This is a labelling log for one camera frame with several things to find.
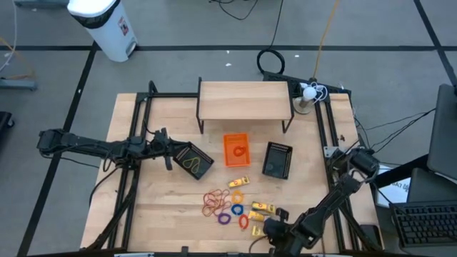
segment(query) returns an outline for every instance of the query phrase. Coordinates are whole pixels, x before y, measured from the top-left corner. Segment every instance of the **yellow package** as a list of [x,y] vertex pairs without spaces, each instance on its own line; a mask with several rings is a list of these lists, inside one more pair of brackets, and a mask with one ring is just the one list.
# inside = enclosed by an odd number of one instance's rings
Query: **yellow package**
[[229,188],[233,188],[233,187],[236,187],[236,186],[242,186],[242,185],[246,185],[246,184],[249,184],[248,176],[244,176],[243,178],[238,178],[238,179],[235,179],[232,182],[229,182],[228,183],[228,187]]
[[262,228],[254,226],[252,227],[252,236],[265,236],[265,233]]
[[252,202],[252,209],[276,214],[276,207],[273,204]]
[[248,219],[253,221],[265,221],[267,217],[255,211],[249,211]]

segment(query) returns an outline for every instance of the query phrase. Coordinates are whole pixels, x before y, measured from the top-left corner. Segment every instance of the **gray floor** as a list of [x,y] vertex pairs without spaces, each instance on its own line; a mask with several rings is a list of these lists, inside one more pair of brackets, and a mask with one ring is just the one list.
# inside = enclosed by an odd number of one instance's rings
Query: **gray floor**
[[[252,4],[235,1],[229,11],[243,16]],[[457,45],[453,0],[422,0],[444,46]],[[278,28],[278,45],[317,45],[333,0],[285,1]],[[252,15],[236,21],[207,0],[124,0],[142,46],[267,45],[273,36],[278,0],[260,0]],[[12,41],[11,3],[0,2],[0,36]],[[90,46],[90,36],[65,9],[18,9],[18,44],[22,46]],[[327,45],[432,46],[413,1],[342,1],[326,39]],[[0,63],[4,54],[0,52]],[[0,110],[10,111],[16,126],[0,152],[0,255],[15,256],[49,161],[35,149],[40,130],[64,124],[88,51],[23,51],[35,67],[39,90],[0,90]],[[282,51],[285,75],[307,79],[313,72],[315,51]],[[106,137],[118,93],[145,91],[150,79],[159,91],[196,91],[197,78],[219,81],[259,81],[257,51],[141,51],[126,63],[109,61],[97,52],[71,131]],[[457,53],[446,53],[457,66]],[[276,71],[278,61],[262,59],[265,70]],[[18,59],[1,76],[26,71]],[[365,127],[432,109],[438,85],[449,78],[435,51],[325,51],[318,72],[325,84],[342,83],[353,91],[356,115]],[[428,151],[433,115],[382,150],[382,161],[403,163]],[[403,124],[368,132],[373,144]],[[98,164],[96,158],[74,156]],[[61,161],[29,254],[78,249],[96,170]],[[396,251],[395,240],[388,247]]]

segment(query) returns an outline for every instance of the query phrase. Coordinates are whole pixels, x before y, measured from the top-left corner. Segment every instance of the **yellow cable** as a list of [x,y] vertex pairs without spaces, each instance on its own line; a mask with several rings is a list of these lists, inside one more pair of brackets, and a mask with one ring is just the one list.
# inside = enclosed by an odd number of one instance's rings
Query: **yellow cable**
[[328,28],[330,28],[331,20],[333,19],[333,16],[335,15],[335,10],[336,10],[336,7],[338,6],[339,2],[340,2],[340,0],[335,0],[335,4],[333,5],[333,9],[331,10],[330,17],[328,18],[328,21],[327,21],[326,30],[323,32],[321,43],[319,44],[319,50],[317,52],[316,66],[314,67],[313,79],[316,78],[317,68],[319,67],[319,59],[321,58],[323,40],[326,38]]
[[10,76],[10,77],[7,77],[6,79],[26,79],[26,78],[35,78],[35,70],[32,68],[32,66],[29,64],[29,62],[27,62],[27,60],[18,52],[18,51],[15,51],[13,49],[13,47],[11,47],[8,42],[6,42],[5,39],[1,38],[0,37],[0,42],[3,43],[6,47],[9,48],[9,50],[11,50],[11,54],[16,54],[16,56],[19,57],[19,59],[27,66],[27,68],[29,69],[29,74],[22,74],[22,75],[15,75],[15,76]]

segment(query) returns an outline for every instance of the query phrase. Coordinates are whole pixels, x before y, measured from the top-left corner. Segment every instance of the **wooden table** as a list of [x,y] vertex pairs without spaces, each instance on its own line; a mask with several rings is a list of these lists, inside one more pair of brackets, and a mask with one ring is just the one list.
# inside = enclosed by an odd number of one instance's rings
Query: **wooden table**
[[[119,94],[114,107],[107,141],[124,140],[129,133],[136,94]],[[343,135],[342,146],[350,146],[357,140],[351,105],[346,94],[331,94],[331,103],[338,136]],[[310,207],[314,207],[327,193],[321,143],[316,115],[296,115],[288,133],[282,133],[277,121],[213,121],[205,125],[201,135],[195,118],[196,99],[153,99],[149,129],[166,127],[169,136],[179,141],[192,141],[214,159],[210,170],[195,180],[174,163],[167,171],[164,160],[143,161],[138,195],[131,228],[129,251],[179,252],[188,246],[190,252],[247,252],[254,238],[250,222],[246,231],[238,227],[238,219],[232,218],[227,226],[217,223],[215,217],[201,213],[203,195],[215,188],[227,188],[235,178],[248,175],[251,183],[240,187],[245,209],[252,201],[272,203],[290,212],[290,222]],[[226,168],[224,166],[222,136],[225,133],[248,132],[251,166]],[[291,170],[288,180],[271,178],[261,173],[268,141],[293,147]],[[97,181],[107,173],[99,171]],[[107,179],[94,194],[81,246],[87,246],[104,229],[112,217],[121,172]],[[363,186],[351,197],[353,214],[361,224],[378,225],[375,206],[369,186]],[[347,223],[342,217],[346,247],[350,247]],[[120,222],[116,245],[121,245],[124,221]],[[326,222],[323,235],[327,253],[337,253],[333,219]],[[254,253],[267,253],[271,246],[260,241],[253,247]],[[304,253],[321,252],[320,243]]]

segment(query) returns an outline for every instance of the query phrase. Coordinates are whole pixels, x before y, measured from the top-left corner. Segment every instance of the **white cable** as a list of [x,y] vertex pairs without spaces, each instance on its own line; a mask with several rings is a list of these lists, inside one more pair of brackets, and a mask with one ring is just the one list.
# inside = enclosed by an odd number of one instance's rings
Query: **white cable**
[[5,61],[5,63],[1,66],[0,72],[5,69],[6,65],[9,64],[9,61],[11,58],[13,58],[14,52],[16,50],[16,42],[17,42],[17,10],[16,10],[16,4],[14,3],[14,0],[11,0],[13,4],[13,13],[14,13],[14,42],[13,42],[13,51],[11,54],[8,56],[8,59]]
[[311,82],[311,84],[309,84],[309,85],[306,83],[300,83],[300,85],[303,90],[307,87],[312,87],[313,89],[316,90],[316,92],[320,93],[320,94],[318,94],[317,98],[314,98],[313,104],[317,103],[318,101],[322,101],[322,100],[326,99],[328,96],[327,88],[325,86],[317,84],[316,82]]

